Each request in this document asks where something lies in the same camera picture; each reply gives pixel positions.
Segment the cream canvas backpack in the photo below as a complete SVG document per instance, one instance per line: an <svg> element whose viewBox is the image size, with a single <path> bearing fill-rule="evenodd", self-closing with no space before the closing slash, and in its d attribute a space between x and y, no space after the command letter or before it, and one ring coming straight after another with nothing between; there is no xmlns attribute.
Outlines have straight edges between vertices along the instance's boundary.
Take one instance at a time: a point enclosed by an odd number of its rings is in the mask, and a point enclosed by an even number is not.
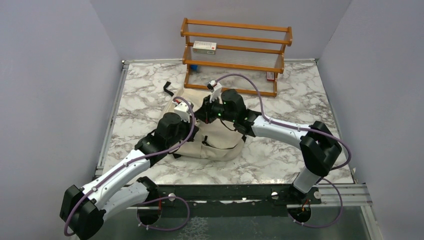
<svg viewBox="0 0 424 240"><path fill-rule="evenodd" d="M176 91L170 91L167 88L171 83L167 81L163 86L163 91L171 96L171 100L165 105L160 117L167 112L173 112L175 105L172 103L174 97L182 97L193 104L193 110L200 108L203 98L209 94L205 91L180 88ZM206 124L197 120L195 133L192 140L187 141L177 150L170 152L175 159L184 157L192 157L198 159L209 159L212 161L230 161L240 155L247 137L237 131L228 128L229 123L226 121L215 120L211 124Z"/></svg>

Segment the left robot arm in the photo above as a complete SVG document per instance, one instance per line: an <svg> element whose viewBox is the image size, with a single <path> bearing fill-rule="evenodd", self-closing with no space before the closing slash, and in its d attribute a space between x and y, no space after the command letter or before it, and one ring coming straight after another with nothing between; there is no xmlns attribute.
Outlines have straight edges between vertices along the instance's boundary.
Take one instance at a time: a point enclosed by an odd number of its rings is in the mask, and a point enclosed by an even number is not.
<svg viewBox="0 0 424 240"><path fill-rule="evenodd" d="M196 117L191 110L165 113L156 129L117 165L81 187L71 185L59 212L65 223L64 235L88 240L114 215L136 204L155 203L157 191L149 178L132 184L129 181L188 142L195 130Z"/></svg>

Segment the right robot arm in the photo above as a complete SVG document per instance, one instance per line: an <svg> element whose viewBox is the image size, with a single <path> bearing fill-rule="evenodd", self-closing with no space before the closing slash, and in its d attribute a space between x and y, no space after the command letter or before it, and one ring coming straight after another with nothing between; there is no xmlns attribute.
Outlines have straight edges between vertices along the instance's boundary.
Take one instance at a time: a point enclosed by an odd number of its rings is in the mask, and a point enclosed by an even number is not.
<svg viewBox="0 0 424 240"><path fill-rule="evenodd" d="M234 89L225 90L216 99L206 96L195 116L206 124L227 121L244 136L269 138L298 148L305 166L288 190L289 199L296 204L308 198L311 188L329 174L342 153L342 146L324 123L315 121L312 125L295 126L272 120L248 109L243 97Z"/></svg>

